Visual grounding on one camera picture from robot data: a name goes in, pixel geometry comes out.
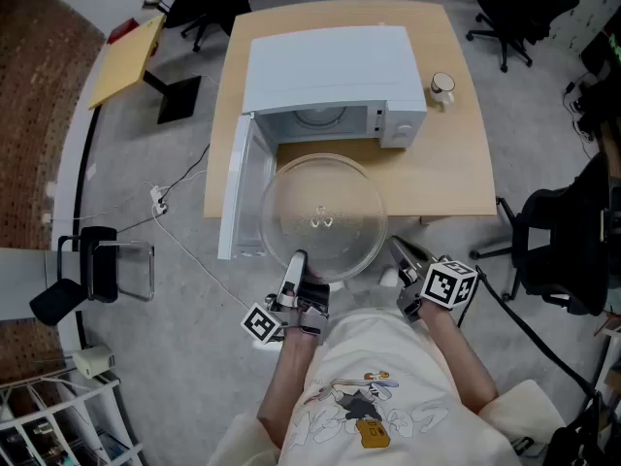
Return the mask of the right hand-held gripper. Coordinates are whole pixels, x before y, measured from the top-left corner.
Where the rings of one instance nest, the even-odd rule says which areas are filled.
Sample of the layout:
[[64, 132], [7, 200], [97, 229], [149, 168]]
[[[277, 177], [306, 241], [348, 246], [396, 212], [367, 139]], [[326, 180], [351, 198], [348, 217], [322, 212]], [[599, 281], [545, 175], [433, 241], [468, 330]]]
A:
[[457, 260], [430, 263], [427, 249], [397, 235], [389, 238], [389, 250], [404, 282], [397, 306], [408, 322], [419, 320], [424, 301], [451, 311], [472, 299], [478, 274], [464, 263]]

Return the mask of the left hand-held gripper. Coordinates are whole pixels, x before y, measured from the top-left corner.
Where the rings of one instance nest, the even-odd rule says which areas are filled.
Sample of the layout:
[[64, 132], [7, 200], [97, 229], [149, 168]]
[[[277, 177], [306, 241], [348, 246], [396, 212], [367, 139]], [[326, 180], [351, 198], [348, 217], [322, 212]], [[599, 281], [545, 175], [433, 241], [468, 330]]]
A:
[[327, 284], [304, 282], [307, 253], [296, 250], [287, 266], [278, 293], [268, 294], [262, 304], [254, 303], [241, 327], [260, 346], [281, 343], [286, 331], [297, 328], [324, 341], [329, 319], [330, 288]]

